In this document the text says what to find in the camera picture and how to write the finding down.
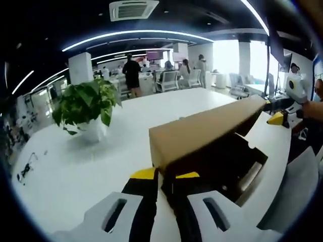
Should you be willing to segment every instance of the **white office chair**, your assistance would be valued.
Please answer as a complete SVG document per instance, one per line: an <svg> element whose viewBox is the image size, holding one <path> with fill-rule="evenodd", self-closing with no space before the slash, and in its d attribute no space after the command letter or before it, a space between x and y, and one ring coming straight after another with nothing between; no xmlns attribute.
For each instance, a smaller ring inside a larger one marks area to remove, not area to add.
<svg viewBox="0 0 323 242"><path fill-rule="evenodd" d="M192 87L201 87L200 83L201 70L191 70L190 79L188 80L188 85Z"/></svg>
<svg viewBox="0 0 323 242"><path fill-rule="evenodd" d="M287 165L275 200L258 227L284 233L306 207L317 184L318 163L312 147L308 147Z"/></svg>
<svg viewBox="0 0 323 242"><path fill-rule="evenodd" d="M230 73L229 78L231 81L231 89L229 94L237 99L242 99L249 96L247 89L243 86L242 78L240 75Z"/></svg>
<svg viewBox="0 0 323 242"><path fill-rule="evenodd" d="M156 91L157 92L166 92L166 91L173 91L178 90L178 83L177 83L177 74L178 72L163 72L163 77L161 81L156 82Z"/></svg>

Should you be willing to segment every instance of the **window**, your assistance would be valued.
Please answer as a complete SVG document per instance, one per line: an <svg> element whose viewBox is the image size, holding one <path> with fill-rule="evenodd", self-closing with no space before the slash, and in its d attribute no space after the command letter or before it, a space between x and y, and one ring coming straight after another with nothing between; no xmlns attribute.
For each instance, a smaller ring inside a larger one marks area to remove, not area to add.
<svg viewBox="0 0 323 242"><path fill-rule="evenodd" d="M218 40L214 42L213 70L220 73L239 73L238 40Z"/></svg>
<svg viewBox="0 0 323 242"><path fill-rule="evenodd" d="M269 73L274 76L274 84L276 85L277 76L279 74L280 83L283 87L284 73L278 72L278 61L270 54ZM250 43L250 74L263 82L266 81L267 75L267 46L265 42L251 41Z"/></svg>

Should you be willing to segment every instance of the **woman sitting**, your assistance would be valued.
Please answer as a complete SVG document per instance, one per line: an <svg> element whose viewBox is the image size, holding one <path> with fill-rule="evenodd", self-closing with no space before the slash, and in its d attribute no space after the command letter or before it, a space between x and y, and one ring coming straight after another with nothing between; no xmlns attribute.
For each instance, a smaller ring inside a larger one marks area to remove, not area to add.
<svg viewBox="0 0 323 242"><path fill-rule="evenodd" d="M164 72L172 72L172 71L174 71L173 65L168 60L165 62L165 70L161 73L160 78L159 78L159 82L162 82Z"/></svg>
<svg viewBox="0 0 323 242"><path fill-rule="evenodd" d="M185 88L188 87L188 80L190 78L190 74L191 74L191 69L188 65L188 60L184 59L183 60L183 64L180 68L180 76L183 77L183 79L180 79L178 81L178 84L180 85L181 88Z"/></svg>

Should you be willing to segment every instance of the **man in black shirt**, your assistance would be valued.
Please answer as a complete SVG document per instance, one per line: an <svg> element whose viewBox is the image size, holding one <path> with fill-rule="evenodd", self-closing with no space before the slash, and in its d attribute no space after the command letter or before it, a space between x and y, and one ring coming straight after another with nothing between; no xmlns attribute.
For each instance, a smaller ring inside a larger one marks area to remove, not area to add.
<svg viewBox="0 0 323 242"><path fill-rule="evenodd" d="M131 91L132 98L141 96L141 89L139 86L139 72L141 70L138 62L131 60L132 55L127 56L127 63L122 69L122 73L126 75L126 84Z"/></svg>

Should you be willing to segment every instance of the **black pants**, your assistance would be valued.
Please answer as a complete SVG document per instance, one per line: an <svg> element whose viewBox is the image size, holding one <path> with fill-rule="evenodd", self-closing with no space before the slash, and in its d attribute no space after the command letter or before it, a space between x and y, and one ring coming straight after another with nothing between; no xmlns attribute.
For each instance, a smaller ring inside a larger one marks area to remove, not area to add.
<svg viewBox="0 0 323 242"><path fill-rule="evenodd" d="M322 139L314 139L313 142L298 139L298 135L292 134L291 148L289 150L288 163L296 159L301 153L303 153L309 146L313 148L314 154L317 155L322 147Z"/></svg>

